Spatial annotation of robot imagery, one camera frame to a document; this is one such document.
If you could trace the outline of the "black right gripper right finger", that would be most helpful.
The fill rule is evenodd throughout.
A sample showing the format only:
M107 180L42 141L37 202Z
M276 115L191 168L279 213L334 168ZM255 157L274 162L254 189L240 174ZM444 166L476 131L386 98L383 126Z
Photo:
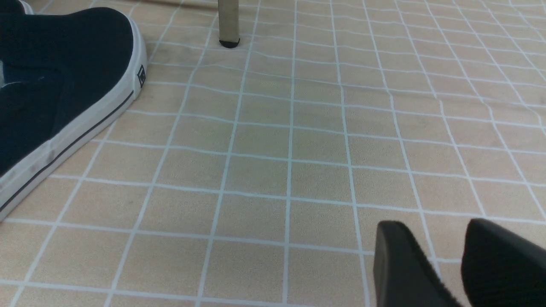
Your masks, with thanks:
M462 281L473 307L543 307L546 251L484 218L465 233Z

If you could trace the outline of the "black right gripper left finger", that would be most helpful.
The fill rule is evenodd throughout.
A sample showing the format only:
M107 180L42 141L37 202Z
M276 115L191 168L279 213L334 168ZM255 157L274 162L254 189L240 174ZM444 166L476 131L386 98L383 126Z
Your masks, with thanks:
M378 307L460 307L400 221L377 225L374 284Z

